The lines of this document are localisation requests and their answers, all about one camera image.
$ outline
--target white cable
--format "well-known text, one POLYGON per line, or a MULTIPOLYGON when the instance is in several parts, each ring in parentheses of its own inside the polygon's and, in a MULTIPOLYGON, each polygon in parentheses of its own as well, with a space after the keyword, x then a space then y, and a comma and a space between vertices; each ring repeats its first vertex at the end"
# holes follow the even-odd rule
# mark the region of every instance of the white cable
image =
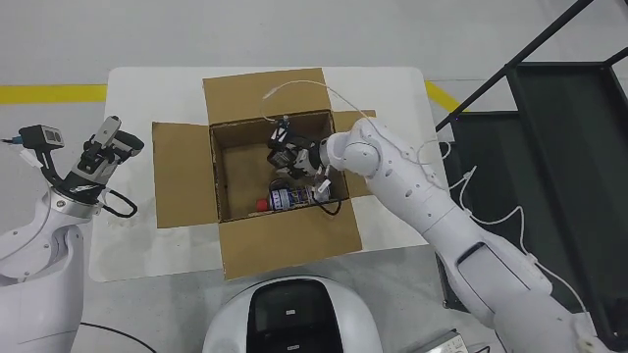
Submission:
POLYGON ((355 105, 353 105, 349 100, 347 100, 346 98, 342 97, 342 95, 340 93, 338 93, 337 91, 335 91, 334 89, 332 89, 331 87, 329 87, 327 84, 322 83, 322 82, 318 82, 316 80, 308 80, 308 79, 299 79, 299 80, 291 80, 289 82, 280 84, 277 87, 273 87, 268 93, 266 93, 263 97, 262 97, 262 101, 260 103, 259 106, 259 110, 260 110, 260 115, 266 119, 267 121, 273 123, 276 122, 276 120, 274 119, 270 119, 268 118, 266 115, 264 115, 264 102, 266 101, 266 99, 268 99, 270 96, 272 96, 273 94, 275 94, 277 91, 279 91, 281 88, 288 86, 289 84, 294 84, 294 83, 311 83, 311 84, 317 84, 319 86, 323 86, 326 89, 328 89, 329 91, 331 91, 332 93, 334 93, 340 100, 344 101, 346 104, 348 104, 351 108, 353 108, 355 111, 359 112, 362 117, 364 119, 366 119, 369 124, 373 127, 373 129, 375 130, 375 132, 380 135, 386 142, 388 142, 392 147, 394 147, 398 152, 399 155, 401 156, 402 159, 409 161, 410 163, 414 164, 414 165, 418 165, 421 168, 421 171, 423 171, 423 175, 425 175, 425 178, 427 179, 427 181, 429 181, 431 184, 433 184, 434 186, 436 186, 437 188, 443 189, 443 190, 447 190, 447 188, 443 188, 442 186, 439 185, 438 181, 436 180, 434 175, 428 175, 428 173, 425 170, 424 165, 429 165, 429 164, 422 164, 420 159, 419 159, 419 151, 421 150, 421 148, 423 148, 423 146, 425 145, 425 143, 429 143, 432 142, 434 140, 430 140, 430 141, 426 141, 425 143, 423 143, 421 145, 421 147, 419 147, 419 149, 417 150, 417 154, 416 154, 416 161, 411 160, 410 158, 407 158, 407 156, 409 155, 406 151, 402 150, 400 147, 398 147, 396 144, 394 144, 394 142, 392 142, 390 139, 386 138, 384 135, 382 135, 382 133, 378 130, 377 126, 375 126, 375 124, 371 121, 371 118, 369 118, 368 116, 366 116, 366 114, 364 112, 362 112, 361 109, 359 109, 358 107, 356 107, 355 105))
POLYGON ((46 226, 46 224, 48 223, 48 218, 50 217, 50 211, 52 210, 52 187, 48 184, 48 179, 43 175, 42 171, 39 171, 41 173, 41 177, 43 177, 43 181, 44 184, 46 185, 46 191, 48 192, 48 211, 46 212, 46 217, 43 219, 43 221, 41 222, 41 225, 37 228, 37 231, 34 233, 34 235, 24 244, 22 244, 18 249, 10 252, 8 255, 4 255, 2 256, 2 258, 0 258, 0 261, 3 261, 5 259, 7 259, 8 257, 10 257, 11 255, 17 253, 18 251, 20 251, 21 249, 25 248, 27 245, 29 245, 33 240, 35 240, 35 238, 41 233, 41 231, 44 229, 44 227, 46 226))
POLYGON ((523 244, 523 236, 524 236, 524 232, 525 232, 525 215, 523 213, 523 207, 521 207, 520 205, 518 205, 517 207, 515 207, 514 209, 512 209, 512 211, 510 213, 508 213, 507 216, 503 217, 502 219, 496 220, 496 221, 491 221, 491 222, 486 222, 486 221, 482 221, 480 219, 478 219, 477 217, 475 217, 471 211, 469 209, 467 209, 464 204, 462 203, 462 195, 464 194, 464 190, 467 187, 467 184, 469 183, 469 181, 471 180, 471 177, 473 176, 473 174, 475 173, 475 170, 478 167, 475 166, 471 169, 471 171, 469 171, 467 174, 465 174, 462 179, 465 180, 464 184, 462 185, 462 189, 460 190, 460 195, 458 198, 458 201, 460 202, 460 207, 462 208, 462 210, 465 211, 465 213, 467 213, 467 215, 476 223, 479 224, 483 224, 483 225, 497 225, 497 224, 501 224, 504 221, 507 221, 510 217, 512 217, 512 215, 514 215, 517 211, 521 212, 521 233, 519 234, 519 245, 521 246, 521 251, 528 257, 528 259, 530 259, 532 261, 533 264, 535 264, 539 269, 543 270, 544 272, 546 272, 547 274, 549 274, 550 276, 556 278, 560 283, 562 283, 563 285, 565 285, 567 287, 567 289, 569 289, 569 291, 571 292, 571 294, 574 295, 574 297, 576 297, 576 300, 578 301, 578 304, 580 304, 580 307, 582 308, 582 313, 585 314, 585 316, 589 319, 590 323, 591 323, 591 327, 593 329, 593 334, 596 335, 596 327, 593 323, 593 320, 591 319, 591 317, 589 316, 589 313, 587 311, 587 307, 585 306, 584 301, 582 301, 582 299, 580 298, 580 295, 578 294, 578 292, 576 291, 576 289, 574 289, 569 282, 567 282, 566 280, 564 280, 563 278, 559 277, 556 273, 554 273, 553 271, 551 271, 550 269, 548 269, 547 267, 545 267, 541 262, 539 262, 539 260, 537 259, 536 256, 534 256, 533 254, 531 254, 526 247, 523 244))

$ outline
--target yellow tape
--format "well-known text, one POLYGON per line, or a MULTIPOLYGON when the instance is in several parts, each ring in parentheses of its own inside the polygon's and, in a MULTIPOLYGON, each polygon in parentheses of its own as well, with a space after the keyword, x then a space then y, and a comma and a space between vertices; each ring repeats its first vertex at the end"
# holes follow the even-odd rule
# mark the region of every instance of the yellow tape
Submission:
POLYGON ((103 102, 106 97, 106 84, 0 86, 0 104, 103 102))
MULTIPOLYGON (((428 80, 425 81, 425 88, 428 97, 448 112, 460 105, 455 98, 428 80)), ((106 98, 106 84, 0 86, 0 105, 103 102, 106 98)))
POLYGON ((449 94, 447 94, 446 91, 442 90, 440 87, 436 86, 428 80, 425 81, 425 89, 428 92, 428 97, 430 97, 432 101, 442 106, 448 112, 452 112, 458 107, 458 105, 460 105, 458 100, 451 97, 449 94))

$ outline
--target table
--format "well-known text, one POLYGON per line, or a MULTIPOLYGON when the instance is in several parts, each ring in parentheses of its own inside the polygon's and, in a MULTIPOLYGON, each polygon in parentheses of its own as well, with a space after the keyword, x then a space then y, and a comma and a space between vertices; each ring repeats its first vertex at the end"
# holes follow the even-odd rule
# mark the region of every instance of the table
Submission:
MULTIPOLYGON (((207 77, 291 68, 118 68, 109 74, 105 117, 144 141, 138 156, 121 165, 109 186, 139 208, 128 220, 103 212, 94 218, 89 275, 96 281, 155 277, 222 269, 217 224, 157 229, 153 182, 152 122, 207 125, 202 80, 207 77)), ((413 68, 323 68, 325 81, 360 109, 375 109, 387 126, 415 146, 436 139, 421 72, 413 68)), ((330 94, 334 111, 351 108, 330 94)), ((422 159, 445 169, 437 142, 422 159)), ((351 199, 363 252, 425 245, 425 239, 374 196, 351 199)))

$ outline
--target cardboard box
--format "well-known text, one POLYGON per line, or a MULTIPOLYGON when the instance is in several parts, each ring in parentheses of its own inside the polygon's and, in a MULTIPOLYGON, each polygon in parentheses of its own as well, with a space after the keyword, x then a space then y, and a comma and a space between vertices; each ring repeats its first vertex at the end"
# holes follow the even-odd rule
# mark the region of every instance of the cardboard box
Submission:
MULTIPOLYGON (((350 198, 368 191, 351 173, 332 177, 332 197, 342 200, 334 217, 317 206, 253 214, 274 178, 266 142, 275 125, 261 118, 261 98, 299 79, 325 82, 321 69, 203 79, 209 126, 153 124, 157 226, 219 224, 227 279, 362 249, 350 198)), ((295 131, 314 139, 348 130, 361 117, 333 112, 327 90, 308 83, 286 86, 264 107, 266 116, 288 115, 295 131)))

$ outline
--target concrete floor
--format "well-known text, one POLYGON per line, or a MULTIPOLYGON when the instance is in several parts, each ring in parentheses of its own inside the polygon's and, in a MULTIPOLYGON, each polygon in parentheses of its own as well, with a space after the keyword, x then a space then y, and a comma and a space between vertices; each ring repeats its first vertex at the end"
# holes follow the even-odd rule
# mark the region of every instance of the concrete floor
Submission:
MULTIPOLYGON (((421 69, 461 100, 573 1, 0 0, 0 84, 105 83, 119 66, 400 65, 421 69)), ((533 59, 607 58, 626 46, 627 21, 620 0, 599 0, 533 59)), ((628 78, 628 64, 616 70, 628 78)), ((513 109, 507 84, 473 108, 513 109)), ((33 123, 60 128, 68 146, 56 161, 66 172, 103 109, 0 106, 0 134, 33 123)), ((445 114, 436 104, 433 112, 435 121, 445 114)), ((0 161, 7 162, 0 166, 0 231, 6 231, 29 221, 42 185, 35 174, 23 178, 19 169, 27 168, 6 149, 0 161)), ((354 288, 371 308, 386 352, 407 351, 449 328, 458 328, 467 344, 495 341, 472 317, 443 309, 429 247, 347 255, 273 276, 298 272, 354 288)), ((221 304, 263 277, 87 280, 83 319, 129 332, 159 352, 198 352, 221 304)), ((143 350, 117 335, 80 329, 74 353, 110 351, 143 350)))

